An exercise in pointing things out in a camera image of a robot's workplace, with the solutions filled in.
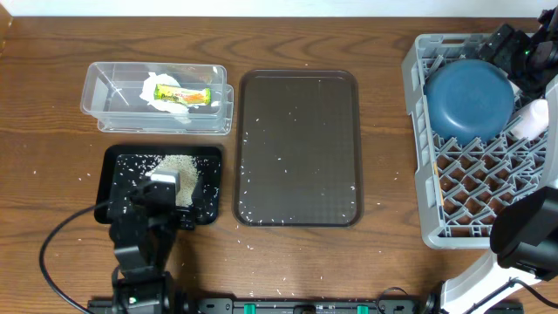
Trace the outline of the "pile of white rice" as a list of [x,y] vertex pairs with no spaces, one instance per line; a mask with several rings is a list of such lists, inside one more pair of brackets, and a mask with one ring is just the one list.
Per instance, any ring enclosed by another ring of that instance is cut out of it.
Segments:
[[193,206],[195,223],[213,223],[219,212],[221,187],[221,157],[217,154],[121,154],[99,187],[99,200],[109,198],[116,187],[131,188],[149,181],[153,171],[161,168],[180,172],[177,201],[180,206]]

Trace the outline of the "dark blue plate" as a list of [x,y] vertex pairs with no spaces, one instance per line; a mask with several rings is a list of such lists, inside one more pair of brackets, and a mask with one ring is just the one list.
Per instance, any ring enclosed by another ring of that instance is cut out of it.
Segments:
[[460,145],[496,137],[514,110],[514,91],[507,77],[478,59],[443,66],[429,77],[424,93],[432,130]]

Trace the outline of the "pink cup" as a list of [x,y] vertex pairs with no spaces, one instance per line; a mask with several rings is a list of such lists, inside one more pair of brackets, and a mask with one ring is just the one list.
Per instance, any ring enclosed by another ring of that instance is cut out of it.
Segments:
[[548,127],[548,101],[546,99],[533,100],[517,111],[512,119],[519,119],[510,130],[515,138],[535,140]]

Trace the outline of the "white tissue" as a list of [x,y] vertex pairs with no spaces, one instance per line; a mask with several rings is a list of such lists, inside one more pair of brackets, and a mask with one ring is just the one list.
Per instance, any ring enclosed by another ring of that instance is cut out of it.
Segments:
[[153,106],[158,111],[173,114],[189,113],[189,109],[184,105],[156,100],[154,98],[155,87],[157,84],[179,87],[180,85],[175,78],[167,74],[156,74],[155,72],[149,72],[148,75],[149,77],[144,81],[142,93],[139,96],[141,99],[145,100],[148,105]]

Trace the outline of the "green yellow snack wrapper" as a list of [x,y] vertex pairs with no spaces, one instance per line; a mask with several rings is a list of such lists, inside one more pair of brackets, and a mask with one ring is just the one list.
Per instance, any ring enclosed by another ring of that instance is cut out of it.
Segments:
[[184,106],[208,105],[211,103],[211,90],[191,90],[178,86],[157,84],[153,92],[155,100],[161,100]]

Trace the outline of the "wooden chopstick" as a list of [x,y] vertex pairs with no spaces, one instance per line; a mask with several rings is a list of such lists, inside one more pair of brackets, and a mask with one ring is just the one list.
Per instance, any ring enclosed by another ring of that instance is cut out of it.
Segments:
[[440,185],[440,177],[439,177],[439,168],[438,168],[438,164],[437,161],[433,161],[432,162],[432,170],[434,173],[434,187],[437,191],[437,201],[439,202],[439,207],[443,209],[443,204],[444,204],[444,195],[443,195],[443,189]]

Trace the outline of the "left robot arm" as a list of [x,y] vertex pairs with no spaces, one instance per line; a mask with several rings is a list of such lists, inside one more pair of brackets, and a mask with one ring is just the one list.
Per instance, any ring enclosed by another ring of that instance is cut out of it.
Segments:
[[167,260],[180,228],[179,185],[149,181],[127,196],[109,236],[118,267],[112,274],[112,313],[195,313],[196,302],[174,284]]

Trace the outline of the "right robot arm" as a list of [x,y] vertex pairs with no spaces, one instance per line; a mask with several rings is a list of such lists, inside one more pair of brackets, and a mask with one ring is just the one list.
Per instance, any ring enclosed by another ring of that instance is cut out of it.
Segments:
[[504,209],[493,223],[490,249],[443,282],[428,297],[425,313],[484,313],[520,288],[550,308],[557,306],[533,288],[557,275],[557,10],[544,10],[538,22],[532,37],[502,25],[477,55],[523,92],[548,101],[547,157],[539,186]]

